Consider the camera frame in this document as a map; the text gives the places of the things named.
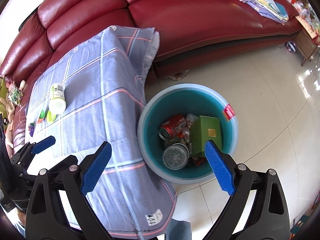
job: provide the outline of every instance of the red label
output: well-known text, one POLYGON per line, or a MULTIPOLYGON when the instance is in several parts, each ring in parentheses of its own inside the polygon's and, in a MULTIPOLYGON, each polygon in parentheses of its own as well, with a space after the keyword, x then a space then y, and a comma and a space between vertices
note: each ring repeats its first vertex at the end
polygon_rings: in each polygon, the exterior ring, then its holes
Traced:
POLYGON ((230 119, 236 115, 235 111, 233 111, 231 105, 226 106, 226 108, 223 110, 223 114, 228 121, 230 121, 230 119))

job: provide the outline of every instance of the white plastic bottle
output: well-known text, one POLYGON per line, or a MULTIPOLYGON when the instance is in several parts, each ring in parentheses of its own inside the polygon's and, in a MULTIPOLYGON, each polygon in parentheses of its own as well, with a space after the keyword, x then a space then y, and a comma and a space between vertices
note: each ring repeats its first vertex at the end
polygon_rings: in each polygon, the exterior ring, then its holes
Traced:
POLYGON ((55 83, 50 87, 49 110, 53 114, 62 114, 66 109, 66 100, 62 85, 55 83))

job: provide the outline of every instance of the plaid blanket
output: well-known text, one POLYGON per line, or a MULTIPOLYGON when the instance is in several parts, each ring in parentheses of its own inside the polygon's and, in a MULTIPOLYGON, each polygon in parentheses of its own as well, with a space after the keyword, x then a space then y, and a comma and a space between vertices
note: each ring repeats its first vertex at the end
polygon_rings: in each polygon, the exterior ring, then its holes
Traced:
MULTIPOLYGON (((103 141, 111 144, 111 160, 86 197, 113 237, 150 239, 163 234, 175 208, 175 190, 145 165, 136 134, 146 103, 145 79, 158 46, 159 34, 153 28, 111 26, 45 71, 28 106, 27 126, 48 109, 50 86, 63 86, 65 112, 53 124, 36 125, 32 138, 26 127, 26 142, 56 138, 53 147, 34 158, 29 174, 37 175, 68 155, 80 163, 103 141)), ((71 226, 79 228, 65 192, 60 195, 71 226)))

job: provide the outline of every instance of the blue gripper pad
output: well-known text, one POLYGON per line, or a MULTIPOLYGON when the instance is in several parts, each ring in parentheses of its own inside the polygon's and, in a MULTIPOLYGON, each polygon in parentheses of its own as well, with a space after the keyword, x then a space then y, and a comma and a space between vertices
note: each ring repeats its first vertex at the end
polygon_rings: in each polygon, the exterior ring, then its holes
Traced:
POLYGON ((94 187, 97 185, 98 180, 111 158, 111 152, 111 144, 104 142, 94 154, 94 159, 82 174, 80 190, 84 196, 87 195, 88 192, 94 190, 94 187))
POLYGON ((213 141, 207 141, 205 143, 205 157, 207 158, 221 189, 228 192, 228 194, 231 196, 236 191, 235 185, 233 183, 232 173, 226 166, 224 160, 219 155, 218 147, 213 144, 213 141))
POLYGON ((33 149, 31 153, 33 154, 39 154, 40 152, 43 152, 45 149, 48 149, 52 145, 56 143, 56 139, 54 136, 50 135, 49 137, 43 139, 42 141, 36 143, 33 146, 33 149))

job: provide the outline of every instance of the green box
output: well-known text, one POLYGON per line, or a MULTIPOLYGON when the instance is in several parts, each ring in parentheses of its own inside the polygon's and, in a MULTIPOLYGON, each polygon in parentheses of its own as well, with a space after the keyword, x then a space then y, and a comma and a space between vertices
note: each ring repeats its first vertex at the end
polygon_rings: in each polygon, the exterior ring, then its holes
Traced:
POLYGON ((222 149, 220 121, 215 117, 200 116, 190 127, 190 143, 192 157, 205 157, 205 143, 213 140, 222 149))

